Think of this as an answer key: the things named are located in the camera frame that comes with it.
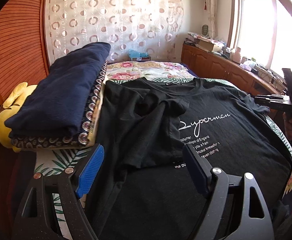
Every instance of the ribbed blue pad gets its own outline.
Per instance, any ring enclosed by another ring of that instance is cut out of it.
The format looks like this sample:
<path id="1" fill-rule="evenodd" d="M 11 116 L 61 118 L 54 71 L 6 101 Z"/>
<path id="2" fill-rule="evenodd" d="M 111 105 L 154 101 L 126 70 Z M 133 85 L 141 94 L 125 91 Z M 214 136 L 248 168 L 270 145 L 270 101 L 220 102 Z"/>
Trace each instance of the ribbed blue pad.
<path id="1" fill-rule="evenodd" d="M 103 160 L 104 147 L 100 145 L 97 147 L 85 169 L 78 178 L 78 187 L 75 191 L 78 198 L 81 198 L 84 194 L 89 192 Z"/>

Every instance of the bedsheet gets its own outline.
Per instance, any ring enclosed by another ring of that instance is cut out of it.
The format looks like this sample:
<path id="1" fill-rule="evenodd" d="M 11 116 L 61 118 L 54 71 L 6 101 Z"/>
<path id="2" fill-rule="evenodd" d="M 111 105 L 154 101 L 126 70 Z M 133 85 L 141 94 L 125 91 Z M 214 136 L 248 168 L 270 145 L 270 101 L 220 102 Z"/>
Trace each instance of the bedsheet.
<path id="1" fill-rule="evenodd" d="M 192 76 L 187 68 L 179 63 L 171 62 L 121 62 L 107 66 L 106 75 L 108 79 L 116 82 L 123 83 L 129 80 L 145 77 L 150 81 L 166 82 L 166 83 L 186 83 L 192 81 Z M 237 88 L 235 85 L 226 80 L 221 79 L 206 79 L 208 81 L 217 81 L 232 87 Z M 290 154 L 292 156 L 292 148 L 281 132 L 279 127 L 273 122 L 270 117 L 266 117 L 268 125 L 272 130 L 281 138 L 284 142 Z M 37 150 L 37 159 L 34 173 L 41 172 L 45 176 L 55 175 L 61 173 L 68 167 L 73 167 L 79 159 L 85 157 L 91 150 L 91 147 L 85 149 L 64 149 L 64 150 L 52 150 L 52 149 L 40 149 Z M 59 200 L 59 195 L 54 194 L 54 206 L 59 221 L 59 225 L 62 234 L 65 238 L 72 239 L 68 230 L 65 218 L 63 215 L 63 209 Z M 86 195 L 81 199 L 83 208 L 85 207 Z"/>

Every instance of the white wall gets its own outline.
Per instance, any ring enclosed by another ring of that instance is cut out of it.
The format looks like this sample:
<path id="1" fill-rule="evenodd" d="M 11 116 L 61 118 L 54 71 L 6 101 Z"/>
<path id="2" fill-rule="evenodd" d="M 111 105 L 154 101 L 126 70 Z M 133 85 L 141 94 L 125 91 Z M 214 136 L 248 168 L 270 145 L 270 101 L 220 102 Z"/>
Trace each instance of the white wall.
<path id="1" fill-rule="evenodd" d="M 231 0 L 218 0 L 217 2 L 217 36 L 224 42 L 228 40 L 231 16 Z"/>
<path id="2" fill-rule="evenodd" d="M 180 61 L 182 54 L 182 44 L 187 36 L 187 32 L 195 32 L 201 34 L 201 28 L 204 24 L 208 24 L 208 17 L 204 11 L 205 0 L 182 0 L 184 7 L 184 17 L 179 34 L 176 38 L 175 57 L 176 61 Z"/>

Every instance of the yellow stuffed animal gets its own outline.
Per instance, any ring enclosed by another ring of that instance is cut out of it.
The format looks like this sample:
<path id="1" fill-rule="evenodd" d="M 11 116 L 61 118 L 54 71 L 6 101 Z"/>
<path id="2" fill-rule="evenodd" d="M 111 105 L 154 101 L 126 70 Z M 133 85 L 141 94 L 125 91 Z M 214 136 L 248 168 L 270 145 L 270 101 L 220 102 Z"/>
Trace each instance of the yellow stuffed animal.
<path id="1" fill-rule="evenodd" d="M 11 144 L 11 139 L 8 135 L 12 129 L 6 127 L 4 122 L 19 111 L 26 98 L 33 93 L 36 87 L 37 85 L 27 87 L 27 83 L 23 82 L 14 88 L 10 96 L 3 103 L 3 108 L 5 109 L 0 112 L 0 143 L 8 149 L 13 149 L 14 152 L 19 152 L 21 149 Z"/>

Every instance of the silver screw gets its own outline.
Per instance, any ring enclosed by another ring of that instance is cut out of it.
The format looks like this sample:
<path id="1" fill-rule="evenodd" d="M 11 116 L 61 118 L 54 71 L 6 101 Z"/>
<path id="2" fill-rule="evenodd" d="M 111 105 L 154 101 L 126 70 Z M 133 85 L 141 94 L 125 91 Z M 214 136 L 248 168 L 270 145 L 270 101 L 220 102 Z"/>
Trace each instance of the silver screw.
<path id="1" fill-rule="evenodd" d="M 71 174 L 71 173 L 73 173 L 73 171 L 74 171 L 74 169 L 71 167 L 65 169 L 65 173 L 67 173 L 67 174 Z"/>
<path id="2" fill-rule="evenodd" d="M 213 168 L 213 173 L 220 174 L 221 173 L 221 169 L 220 168 Z"/>
<path id="3" fill-rule="evenodd" d="M 252 174 L 249 173 L 249 172 L 246 172 L 246 173 L 245 173 L 245 177 L 246 177 L 247 179 L 253 179 L 253 178 L 254 178 L 254 175 L 252 175 Z"/>
<path id="4" fill-rule="evenodd" d="M 35 173 L 33 177 L 34 179 L 39 179 L 41 177 L 41 174 L 39 172 Z"/>

